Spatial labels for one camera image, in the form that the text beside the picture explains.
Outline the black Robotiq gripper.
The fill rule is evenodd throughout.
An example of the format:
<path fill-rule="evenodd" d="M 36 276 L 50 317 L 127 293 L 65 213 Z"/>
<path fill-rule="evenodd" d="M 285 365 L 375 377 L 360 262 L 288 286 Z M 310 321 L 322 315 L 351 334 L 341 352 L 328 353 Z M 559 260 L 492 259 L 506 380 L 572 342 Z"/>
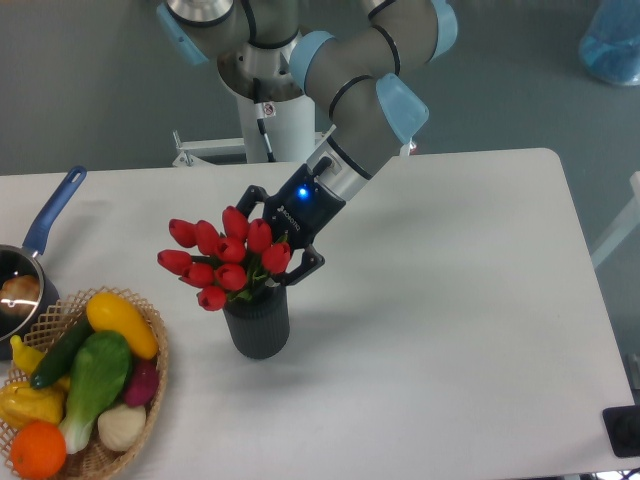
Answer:
<path fill-rule="evenodd" d="M 326 190 L 303 164 L 269 197 L 263 187 L 249 185 L 236 209 L 248 219 L 259 203 L 264 203 L 262 218 L 276 239 L 286 236 L 293 250 L 305 248 L 294 270 L 277 274 L 273 279 L 275 285 L 296 285 L 325 264 L 325 258 L 311 243 L 346 202 Z"/>

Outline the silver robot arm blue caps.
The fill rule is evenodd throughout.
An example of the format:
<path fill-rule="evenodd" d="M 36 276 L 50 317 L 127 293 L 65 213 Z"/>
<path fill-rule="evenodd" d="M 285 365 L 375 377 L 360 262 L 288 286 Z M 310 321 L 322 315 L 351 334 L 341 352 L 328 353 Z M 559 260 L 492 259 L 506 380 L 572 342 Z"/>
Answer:
<path fill-rule="evenodd" d="M 235 96 L 251 163 L 295 162 L 274 195 L 247 189 L 276 237 L 302 260 L 275 282 L 292 285 L 324 260 L 315 236 L 426 123 L 426 105 L 403 83 L 407 72 L 455 43 L 458 22 L 444 1 L 366 1 L 369 26 L 340 41 L 304 32 L 294 1 L 164 1 L 157 15 L 192 64 L 212 61 Z"/>

